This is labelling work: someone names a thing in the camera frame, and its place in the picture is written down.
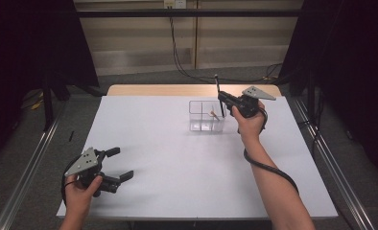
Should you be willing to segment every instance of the clear plastic box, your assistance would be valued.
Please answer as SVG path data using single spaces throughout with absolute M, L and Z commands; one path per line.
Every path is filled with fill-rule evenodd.
M 224 109 L 219 101 L 190 101 L 191 131 L 220 132 L 224 128 Z

